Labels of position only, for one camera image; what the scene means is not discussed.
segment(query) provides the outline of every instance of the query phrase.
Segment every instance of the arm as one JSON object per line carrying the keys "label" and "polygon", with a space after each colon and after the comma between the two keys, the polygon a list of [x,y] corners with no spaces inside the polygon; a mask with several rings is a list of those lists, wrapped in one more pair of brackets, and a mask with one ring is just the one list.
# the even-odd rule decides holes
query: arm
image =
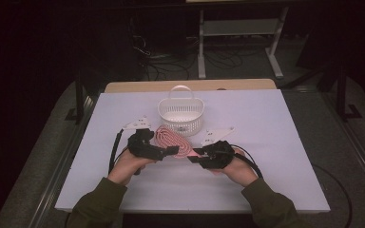
{"label": "arm", "polygon": [[238,158],[220,170],[230,180],[244,187],[241,193],[250,203],[253,220],[261,228],[312,227],[298,217],[295,205],[285,196],[274,192],[254,170]]}
{"label": "arm", "polygon": [[126,150],[118,159],[107,178],[79,199],[67,221],[68,228],[108,227],[117,217],[126,185],[132,175],[146,164],[155,161],[133,156]]}

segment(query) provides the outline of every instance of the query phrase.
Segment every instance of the person's left hand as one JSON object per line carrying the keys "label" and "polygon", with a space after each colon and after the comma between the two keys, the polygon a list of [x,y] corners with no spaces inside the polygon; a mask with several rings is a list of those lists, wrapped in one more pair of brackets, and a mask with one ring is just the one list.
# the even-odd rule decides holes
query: person's left hand
{"label": "person's left hand", "polygon": [[144,169],[147,164],[154,162],[156,161],[138,158],[131,154],[129,149],[127,149],[117,160],[117,163],[114,165],[107,178],[110,181],[119,183],[121,185],[127,185],[131,180],[132,175],[138,169]]}

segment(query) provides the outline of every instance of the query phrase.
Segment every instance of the metal leg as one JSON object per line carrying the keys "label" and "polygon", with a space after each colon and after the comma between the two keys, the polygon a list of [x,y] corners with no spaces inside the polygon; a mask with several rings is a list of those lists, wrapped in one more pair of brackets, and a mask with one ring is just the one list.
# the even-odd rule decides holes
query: metal leg
{"label": "metal leg", "polygon": [[203,57],[203,10],[200,15],[200,53],[198,54],[198,76],[200,79],[205,79],[205,60]]}
{"label": "metal leg", "polygon": [[274,70],[275,77],[277,77],[277,79],[282,79],[283,73],[280,70],[280,66],[278,64],[277,58],[275,57],[275,50],[277,49],[277,46],[278,46],[278,41],[279,41],[282,29],[283,29],[284,20],[286,18],[288,10],[289,10],[289,8],[283,8],[283,10],[280,14],[278,24],[277,24],[277,29],[275,30],[274,40],[273,40],[271,46],[267,47],[265,49],[266,55],[268,56],[268,59],[269,59],[269,63],[271,64],[271,67]]}

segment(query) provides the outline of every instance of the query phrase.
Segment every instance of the dark olive jacket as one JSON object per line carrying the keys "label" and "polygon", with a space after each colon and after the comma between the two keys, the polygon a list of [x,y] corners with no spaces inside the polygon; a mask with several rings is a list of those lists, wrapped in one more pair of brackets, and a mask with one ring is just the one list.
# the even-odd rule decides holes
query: dark olive jacket
{"label": "dark olive jacket", "polygon": [[[126,187],[103,178],[96,189],[76,203],[67,228],[105,228],[117,217]],[[275,193],[263,179],[242,191],[252,208],[253,220],[260,228],[312,227],[298,217],[295,206],[285,196]]]}

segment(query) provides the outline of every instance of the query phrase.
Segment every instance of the white basket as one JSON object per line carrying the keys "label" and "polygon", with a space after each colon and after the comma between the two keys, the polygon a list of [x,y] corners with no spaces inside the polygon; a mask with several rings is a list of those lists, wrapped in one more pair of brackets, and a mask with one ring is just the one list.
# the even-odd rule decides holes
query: white basket
{"label": "white basket", "polygon": [[[191,97],[171,98],[171,93],[178,88],[187,89],[191,92]],[[193,136],[202,128],[203,101],[194,98],[194,93],[185,85],[177,85],[171,88],[168,98],[159,102],[158,109],[163,124],[182,136]]]}

